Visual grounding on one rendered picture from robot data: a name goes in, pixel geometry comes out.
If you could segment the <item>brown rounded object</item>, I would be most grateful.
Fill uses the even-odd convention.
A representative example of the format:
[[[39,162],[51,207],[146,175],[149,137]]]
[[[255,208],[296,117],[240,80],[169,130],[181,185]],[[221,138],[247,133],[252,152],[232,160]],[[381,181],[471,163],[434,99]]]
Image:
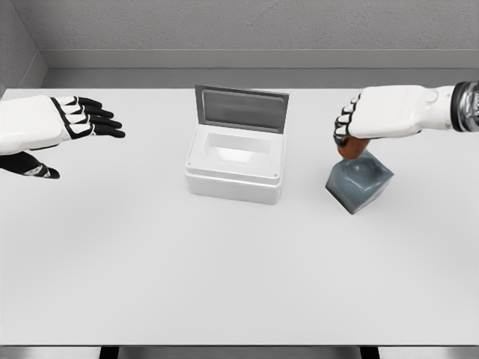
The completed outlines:
[[[340,140],[338,153],[343,159],[357,159],[367,148],[370,139],[345,137]]]

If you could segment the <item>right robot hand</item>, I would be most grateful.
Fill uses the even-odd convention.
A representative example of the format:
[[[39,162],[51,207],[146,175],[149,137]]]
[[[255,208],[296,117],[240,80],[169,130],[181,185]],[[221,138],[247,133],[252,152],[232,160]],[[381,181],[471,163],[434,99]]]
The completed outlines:
[[[367,87],[345,105],[335,120],[333,138],[340,148],[348,139],[404,138],[418,134],[427,89],[419,85]]]

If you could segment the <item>grey square holder block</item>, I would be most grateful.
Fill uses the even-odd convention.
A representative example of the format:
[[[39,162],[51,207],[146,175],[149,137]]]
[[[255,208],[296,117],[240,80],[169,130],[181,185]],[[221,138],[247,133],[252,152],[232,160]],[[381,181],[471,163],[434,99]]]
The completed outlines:
[[[326,190],[354,215],[377,199],[393,176],[389,168],[365,150],[357,159],[342,159],[332,167]]]

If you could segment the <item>white box with hinged lid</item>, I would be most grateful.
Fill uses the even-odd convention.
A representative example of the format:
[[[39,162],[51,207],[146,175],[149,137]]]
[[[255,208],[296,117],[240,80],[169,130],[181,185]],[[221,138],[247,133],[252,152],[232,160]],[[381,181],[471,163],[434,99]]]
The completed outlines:
[[[274,205],[281,193],[289,96],[196,85],[198,124],[186,156],[191,194]]]

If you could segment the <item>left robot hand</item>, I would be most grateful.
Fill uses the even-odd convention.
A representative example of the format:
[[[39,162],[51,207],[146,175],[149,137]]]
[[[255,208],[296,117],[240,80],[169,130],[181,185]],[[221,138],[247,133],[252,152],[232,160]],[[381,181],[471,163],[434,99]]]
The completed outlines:
[[[0,170],[57,180],[59,172],[31,151],[89,136],[124,138],[122,124],[94,99],[36,95],[0,101]]]

